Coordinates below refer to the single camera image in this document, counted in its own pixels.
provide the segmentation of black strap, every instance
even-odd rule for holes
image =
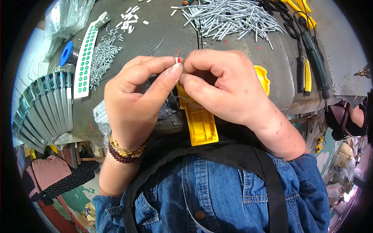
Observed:
[[[158,148],[153,148],[153,152],[159,151],[159,148],[162,147],[159,145],[164,145],[163,143],[159,143],[156,143]],[[256,173],[265,181],[267,186],[270,232],[288,232],[285,192],[273,160],[263,150],[256,147],[232,144],[231,142],[224,143],[222,140],[218,144],[208,144],[197,148],[180,148],[172,150],[169,153],[157,153],[157,155],[152,153],[148,160],[150,162],[146,163],[148,166],[145,165],[145,168],[139,172],[126,192],[123,210],[123,221],[126,232],[138,232],[134,218],[135,200],[140,194],[141,186],[159,167],[184,155],[194,155],[205,160]]]

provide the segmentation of pile of screws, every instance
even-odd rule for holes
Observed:
[[[199,31],[202,37],[217,38],[221,41],[226,35],[238,33],[237,41],[247,33],[255,33],[255,42],[258,36],[271,42],[267,32],[284,32],[276,19],[269,15],[263,7],[258,6],[256,1],[248,0],[204,0],[205,4],[195,6],[172,7],[181,9],[183,16],[187,19],[184,27],[191,24]]]
[[[122,34],[116,36],[118,29],[112,29],[108,33],[112,38],[106,38],[107,35],[101,37],[101,41],[93,49],[92,65],[91,65],[91,78],[90,78],[90,89],[96,91],[96,86],[100,85],[102,76],[107,73],[110,69],[111,64],[114,62],[115,56],[123,50],[123,47],[114,46],[113,43],[116,39],[123,41]]]

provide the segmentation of beaded bracelet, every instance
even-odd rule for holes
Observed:
[[[119,148],[118,142],[113,139],[112,133],[109,135],[109,152],[118,162],[134,163],[141,159],[144,155],[145,149],[145,144],[135,151],[127,151],[126,149]]]

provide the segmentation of denim shirt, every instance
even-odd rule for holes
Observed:
[[[329,199],[316,158],[271,158],[285,190],[289,232],[327,232]],[[269,232],[267,188],[252,172],[184,156],[160,167],[142,190],[135,201],[139,232]],[[125,195],[93,198],[98,232],[125,232]]]

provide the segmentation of dark work surface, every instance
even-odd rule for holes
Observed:
[[[174,16],[170,16],[173,9],[171,6],[177,6],[178,2],[173,0],[153,0],[149,3],[146,1],[138,2],[137,0],[101,0],[93,7],[87,26],[81,30],[76,36],[72,38],[74,46],[79,46],[85,35],[88,25],[95,21],[104,11],[110,14],[111,22],[109,29],[122,21],[121,13],[129,7],[138,5],[140,9],[136,11],[139,16],[138,23],[135,23],[135,29],[131,34],[125,34],[124,42],[116,41],[114,45],[124,47],[124,49],[114,58],[114,63],[111,69],[103,77],[108,77],[121,70],[121,68],[129,60],[138,55],[149,54],[163,39],[160,47],[152,54],[152,56],[175,56],[177,47],[181,47],[181,57],[186,57],[187,54],[197,49],[197,37],[195,30],[187,25],[183,28],[186,19],[182,16],[181,11],[177,11]],[[278,20],[279,25],[283,25],[283,19],[275,12],[275,18]],[[150,22],[148,25],[142,22],[146,20]],[[106,25],[102,26],[99,30],[98,37],[106,35]],[[295,104],[306,104],[309,101],[319,101],[320,97],[313,85],[313,93],[310,97],[304,98],[298,95],[294,90],[294,83],[296,84],[296,60],[298,56],[297,42],[289,35],[273,32],[268,33],[269,39],[272,43],[274,50],[271,50],[268,42],[258,37],[258,42],[254,40],[254,34],[247,35],[246,38],[237,41],[237,35],[227,35],[222,41],[213,41],[211,38],[204,38],[203,48],[211,48],[215,50],[241,50],[247,54],[252,60],[254,65],[261,65],[267,70],[267,77],[270,79],[270,95],[271,101],[280,109],[286,110]],[[65,44],[63,44],[51,59],[51,70],[58,60],[61,51]],[[102,145],[102,134],[94,121],[92,109],[97,106],[104,98],[104,87],[108,80],[103,80],[97,91],[91,91],[89,96],[81,100],[74,100],[73,104],[73,131],[72,135],[81,138],[82,140],[93,141],[97,145]],[[216,118],[216,123],[220,124],[220,119]],[[186,117],[183,112],[173,114],[168,119],[159,122],[154,130],[158,133],[171,133],[180,130],[188,130]]]

